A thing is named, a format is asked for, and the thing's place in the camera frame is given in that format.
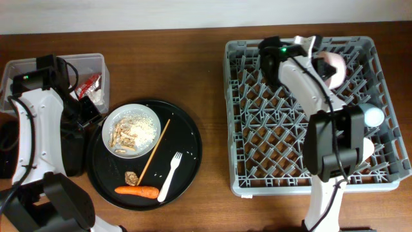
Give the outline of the pink bowl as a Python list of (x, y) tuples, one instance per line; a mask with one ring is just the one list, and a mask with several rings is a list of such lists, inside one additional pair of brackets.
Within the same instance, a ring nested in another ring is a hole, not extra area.
[(322, 51), (318, 54), (318, 58), (323, 58), (324, 61), (336, 69), (336, 73), (325, 80), (327, 87), (332, 90), (338, 88), (345, 80), (346, 63), (344, 58), (331, 52)]

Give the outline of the white tissue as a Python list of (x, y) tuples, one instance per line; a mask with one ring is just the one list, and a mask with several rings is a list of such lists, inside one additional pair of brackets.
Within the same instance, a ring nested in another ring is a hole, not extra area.
[(94, 105), (98, 106), (98, 105), (103, 105), (104, 104), (104, 93), (102, 92), (101, 89), (94, 91), (94, 92), (90, 92), (88, 94), (88, 97), (90, 98), (90, 100), (94, 103)]

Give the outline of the red snack wrapper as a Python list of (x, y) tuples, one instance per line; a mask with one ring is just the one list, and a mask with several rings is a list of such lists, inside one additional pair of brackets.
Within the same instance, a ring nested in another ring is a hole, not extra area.
[(78, 99), (88, 96), (90, 92), (101, 89), (101, 77), (99, 73), (93, 74), (86, 82), (75, 89)]

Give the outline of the blue cup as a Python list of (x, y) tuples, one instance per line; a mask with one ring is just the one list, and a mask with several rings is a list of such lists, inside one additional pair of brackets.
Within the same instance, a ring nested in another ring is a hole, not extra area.
[(384, 122), (385, 115), (380, 108), (370, 103), (360, 104), (359, 107), (364, 114), (364, 123), (367, 127), (378, 127)]

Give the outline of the small white cup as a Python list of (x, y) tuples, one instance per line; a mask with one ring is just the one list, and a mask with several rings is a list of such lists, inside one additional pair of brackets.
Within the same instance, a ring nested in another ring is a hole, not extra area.
[(364, 138), (363, 139), (362, 160), (365, 161), (366, 159), (368, 159), (370, 156), (373, 155), (374, 151), (375, 151), (374, 143), (370, 139)]

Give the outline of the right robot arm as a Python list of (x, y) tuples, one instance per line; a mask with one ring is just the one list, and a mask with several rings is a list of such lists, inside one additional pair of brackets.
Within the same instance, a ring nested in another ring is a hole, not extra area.
[(339, 231), (339, 211), (349, 176), (363, 158), (364, 114), (333, 93), (346, 76), (344, 58), (320, 50), (320, 36), (283, 42), (268, 37), (258, 45), (260, 67), (272, 87), (285, 86), (308, 117), (303, 162), (311, 174), (306, 231)]

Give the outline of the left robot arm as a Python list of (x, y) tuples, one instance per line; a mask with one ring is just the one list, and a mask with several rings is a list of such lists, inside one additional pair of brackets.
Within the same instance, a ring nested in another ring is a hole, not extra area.
[(70, 180), (82, 170), (84, 128), (100, 120), (93, 101), (70, 84), (76, 67), (56, 55), (14, 75), (7, 99), (19, 119), (12, 187), (1, 192), (1, 214), (18, 231), (100, 231), (107, 226), (86, 191)]

